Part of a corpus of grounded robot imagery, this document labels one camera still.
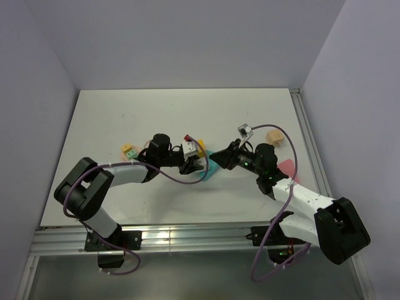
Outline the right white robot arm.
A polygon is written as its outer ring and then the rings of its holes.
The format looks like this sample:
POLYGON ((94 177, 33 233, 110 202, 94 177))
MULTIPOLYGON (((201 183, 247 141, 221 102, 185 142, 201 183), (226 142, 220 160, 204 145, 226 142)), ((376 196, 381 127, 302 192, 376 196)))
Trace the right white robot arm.
POLYGON ((264 234, 267 245, 290 240, 309 243, 337 265, 370 245, 371 237, 353 203, 345 197, 320 195, 292 181, 278 167, 272 145, 262 143, 249 151, 237 139, 210 159, 223 169, 239 166, 254 173, 264 195, 293 208, 271 219, 264 234))

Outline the yellow cube socket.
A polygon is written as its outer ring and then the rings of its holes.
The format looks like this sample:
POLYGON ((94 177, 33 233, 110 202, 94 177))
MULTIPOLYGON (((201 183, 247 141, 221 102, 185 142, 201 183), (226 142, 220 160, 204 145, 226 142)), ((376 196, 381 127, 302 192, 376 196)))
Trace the yellow cube socket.
POLYGON ((197 156, 199 158, 205 158, 207 156, 206 146, 202 139, 197 140, 196 148, 197 148, 197 156))

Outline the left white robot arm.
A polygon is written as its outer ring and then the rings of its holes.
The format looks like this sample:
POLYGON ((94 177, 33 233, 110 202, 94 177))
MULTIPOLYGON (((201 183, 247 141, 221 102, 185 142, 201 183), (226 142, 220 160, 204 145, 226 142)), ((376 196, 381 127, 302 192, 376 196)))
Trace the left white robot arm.
POLYGON ((165 175, 163 168, 177 168, 182 175, 208 173, 209 163, 200 165, 201 158, 207 158, 206 149, 191 136, 174 147, 169 136, 155 134, 132 160, 98 164, 89 157, 80 159, 55 189, 54 198, 65 216, 96 233, 106 249, 116 249, 122 241, 121 227, 102 207, 109 189, 148 183, 159 174, 165 175))

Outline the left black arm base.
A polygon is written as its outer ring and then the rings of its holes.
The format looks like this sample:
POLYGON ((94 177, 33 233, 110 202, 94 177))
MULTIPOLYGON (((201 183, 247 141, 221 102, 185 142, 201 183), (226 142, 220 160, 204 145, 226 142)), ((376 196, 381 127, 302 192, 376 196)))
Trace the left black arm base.
POLYGON ((118 231, 109 239, 101 237, 96 232, 87 232, 84 245, 85 252, 97 253, 97 265, 100 271, 113 276, 122 276, 137 271, 141 258, 135 251, 140 250, 142 242, 141 231, 118 231), (128 271, 116 270, 121 268, 128 255, 136 258, 136 265, 128 271))

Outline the beige cube socket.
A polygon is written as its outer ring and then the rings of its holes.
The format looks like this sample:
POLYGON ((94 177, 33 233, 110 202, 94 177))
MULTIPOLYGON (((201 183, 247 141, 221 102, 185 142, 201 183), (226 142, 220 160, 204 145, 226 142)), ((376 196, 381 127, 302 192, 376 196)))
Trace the beige cube socket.
POLYGON ((266 134, 266 141, 275 148, 279 148, 284 141, 284 134, 279 129, 270 130, 266 134))

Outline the pink round power strip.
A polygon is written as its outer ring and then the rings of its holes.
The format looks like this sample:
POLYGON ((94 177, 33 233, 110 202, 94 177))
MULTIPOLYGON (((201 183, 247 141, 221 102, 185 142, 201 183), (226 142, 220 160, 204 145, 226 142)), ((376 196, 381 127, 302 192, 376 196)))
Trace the pink round power strip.
MULTIPOLYGON (((140 153, 142 151, 142 149, 140 147, 135 146, 135 145, 132 145, 132 149, 135 149, 138 153, 140 153)), ((120 153, 120 159, 122 162, 132 161, 132 160, 128 160, 122 151, 120 153)))

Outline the pink triangular power strip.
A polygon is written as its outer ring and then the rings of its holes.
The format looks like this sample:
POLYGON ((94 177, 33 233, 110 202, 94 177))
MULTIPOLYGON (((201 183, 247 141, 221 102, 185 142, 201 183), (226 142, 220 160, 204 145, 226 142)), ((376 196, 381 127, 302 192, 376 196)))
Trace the pink triangular power strip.
POLYGON ((294 178, 295 183, 300 184, 299 173, 295 173, 295 165, 292 159, 286 159, 280 162, 277 167, 289 178, 294 178))

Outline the green plug adapter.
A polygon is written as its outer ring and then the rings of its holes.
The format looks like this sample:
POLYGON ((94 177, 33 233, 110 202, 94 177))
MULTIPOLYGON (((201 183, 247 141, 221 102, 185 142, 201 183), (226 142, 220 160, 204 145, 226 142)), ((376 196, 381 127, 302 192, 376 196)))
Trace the green plug adapter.
POLYGON ((135 149, 132 149, 125 154, 128 160, 136 159, 138 155, 139 153, 135 149))

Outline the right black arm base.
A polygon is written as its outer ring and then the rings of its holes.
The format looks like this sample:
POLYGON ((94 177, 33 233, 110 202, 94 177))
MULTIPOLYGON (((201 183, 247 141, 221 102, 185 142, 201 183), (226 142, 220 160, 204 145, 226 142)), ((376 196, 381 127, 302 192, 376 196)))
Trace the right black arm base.
MULTIPOLYGON (((268 228, 269 226, 253 226, 246 239, 252 241, 253 246, 260 246, 268 228)), ((269 259, 273 263, 281 264, 295 254, 295 246, 303 244, 304 241, 286 237, 278 226, 274 226, 264 246, 267 247, 269 259)))

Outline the light yellow plug adapter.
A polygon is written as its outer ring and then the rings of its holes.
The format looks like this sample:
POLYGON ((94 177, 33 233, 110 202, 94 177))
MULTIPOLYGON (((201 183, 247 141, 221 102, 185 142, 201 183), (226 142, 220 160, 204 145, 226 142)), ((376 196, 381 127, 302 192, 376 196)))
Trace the light yellow plug adapter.
POLYGON ((130 143, 126 143, 121 147, 121 151, 126 154, 132 150, 132 145, 130 143))

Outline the teal triangular power strip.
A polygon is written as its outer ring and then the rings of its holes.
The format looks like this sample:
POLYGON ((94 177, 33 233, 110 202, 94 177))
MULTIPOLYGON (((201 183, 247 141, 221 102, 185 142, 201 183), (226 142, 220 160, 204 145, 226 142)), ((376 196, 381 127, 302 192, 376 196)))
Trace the teal triangular power strip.
MULTIPOLYGON (((212 159, 210 159, 210 155, 212 153, 213 153, 212 151, 206 150, 206 154, 207 154, 207 158, 208 158, 208 162, 209 162, 209 168, 208 168, 206 177, 204 178, 204 181, 207 181, 219 169, 219 165, 216 162, 214 162, 212 159)), ((206 159, 204 157, 202 157, 197 162, 203 167, 203 169, 197 173, 198 176, 200 178, 202 178, 204 176, 204 174, 206 173, 206 159)))

